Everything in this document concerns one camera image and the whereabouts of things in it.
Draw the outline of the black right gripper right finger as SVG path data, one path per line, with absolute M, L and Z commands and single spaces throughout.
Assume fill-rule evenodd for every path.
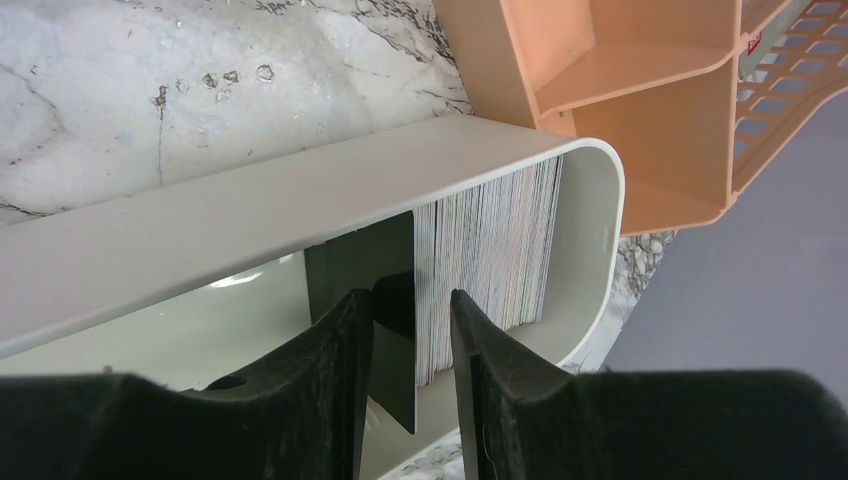
M 469 479 L 843 479 L 847 415 L 791 370 L 572 375 L 451 295 Z

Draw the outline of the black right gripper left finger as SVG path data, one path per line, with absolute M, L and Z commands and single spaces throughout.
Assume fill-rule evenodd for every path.
M 373 344 L 368 290 L 203 390 L 134 374 L 1 381 L 5 479 L 355 479 Z

